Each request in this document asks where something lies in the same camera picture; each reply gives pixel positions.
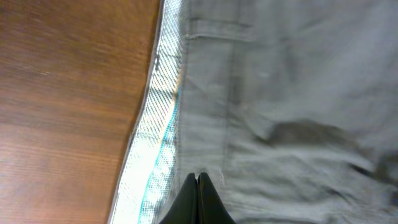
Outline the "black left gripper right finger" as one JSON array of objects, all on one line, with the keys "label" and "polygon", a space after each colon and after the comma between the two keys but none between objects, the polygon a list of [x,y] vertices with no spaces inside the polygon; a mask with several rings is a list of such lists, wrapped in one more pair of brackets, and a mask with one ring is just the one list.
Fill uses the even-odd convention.
[{"label": "black left gripper right finger", "polygon": [[236,224],[226,211],[210,176],[201,172],[197,179],[197,223]]}]

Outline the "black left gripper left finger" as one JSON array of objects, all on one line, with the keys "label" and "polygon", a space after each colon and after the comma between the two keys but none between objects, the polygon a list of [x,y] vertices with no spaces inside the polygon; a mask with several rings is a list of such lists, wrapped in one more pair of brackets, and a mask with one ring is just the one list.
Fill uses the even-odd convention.
[{"label": "black left gripper left finger", "polygon": [[198,210],[197,187],[195,174],[188,174],[170,209],[159,223],[196,224]]}]

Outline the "grey cargo shorts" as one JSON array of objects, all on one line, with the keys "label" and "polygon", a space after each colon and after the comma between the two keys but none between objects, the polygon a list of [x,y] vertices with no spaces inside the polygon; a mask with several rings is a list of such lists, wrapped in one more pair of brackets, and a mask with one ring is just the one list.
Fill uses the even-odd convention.
[{"label": "grey cargo shorts", "polygon": [[397,2],[162,1],[108,221],[397,222]]}]

